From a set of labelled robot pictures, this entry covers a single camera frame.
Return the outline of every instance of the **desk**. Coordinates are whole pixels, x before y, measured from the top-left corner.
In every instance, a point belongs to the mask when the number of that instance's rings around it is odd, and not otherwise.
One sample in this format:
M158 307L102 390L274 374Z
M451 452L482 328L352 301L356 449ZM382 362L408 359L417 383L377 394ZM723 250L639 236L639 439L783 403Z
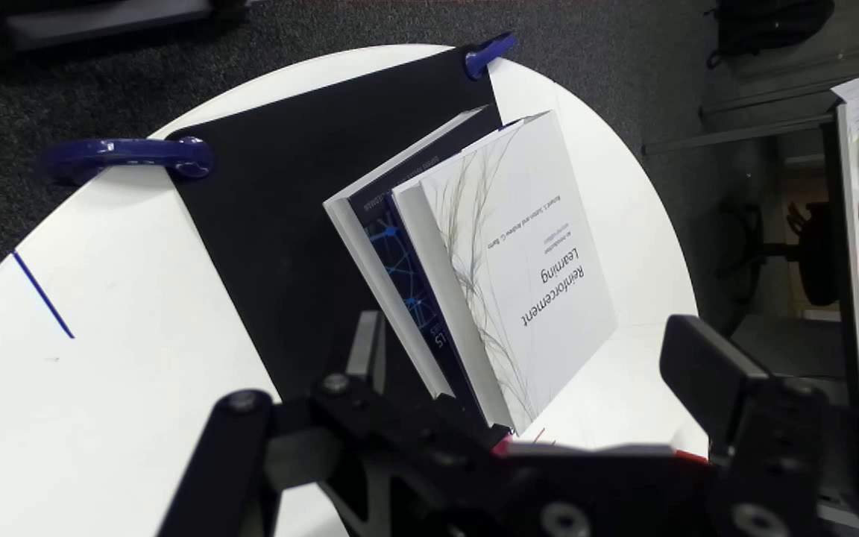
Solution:
M151 137L444 49L389 45L308 60L230 89ZM652 184L610 127L555 82L504 60L491 78L504 122L558 110L618 319L536 421L543 439L705 453L705 433L658 375L666 317L696 306ZM277 390L163 169L107 170L16 250L75 338L4 258L0 535L153 534L214 402L242 388ZM316 486L284 494L279 535L340 527Z
M831 206L839 207L844 219L837 219L844 237L841 249L841 277L849 282L849 291L841 292L844 341L849 361L849 397L852 404L859 401L859 140L852 130L852 112L846 103L834 110L835 125L826 125L825 155L828 157L828 186L831 187ZM836 140L836 153L831 144Z

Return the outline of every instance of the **blue tape mark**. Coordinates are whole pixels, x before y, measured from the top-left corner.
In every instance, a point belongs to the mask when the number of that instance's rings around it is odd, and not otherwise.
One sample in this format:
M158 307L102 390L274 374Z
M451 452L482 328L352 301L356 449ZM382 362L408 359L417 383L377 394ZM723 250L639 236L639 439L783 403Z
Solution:
M62 319L62 316L58 314L58 310L55 309L54 304L51 303L51 300L48 299L48 296L45 295L45 290L42 289L41 285L38 285L38 281L35 280L35 276L31 275L31 271L28 270L28 266L26 266L25 262L22 261L21 256L19 256L17 251L13 251L13 257L15 261L18 262L18 266L21 266L22 271L28 278L28 281L31 282L31 285L34 286L35 290L38 291L38 295L42 297L42 300L45 302L45 305L48 306L48 309L51 310L51 314L55 317L55 320L58 321L58 324L61 325L62 330L65 330L65 333L69 334L71 339L75 339L75 336L72 336L72 331L69 330L69 326L65 324L65 320Z

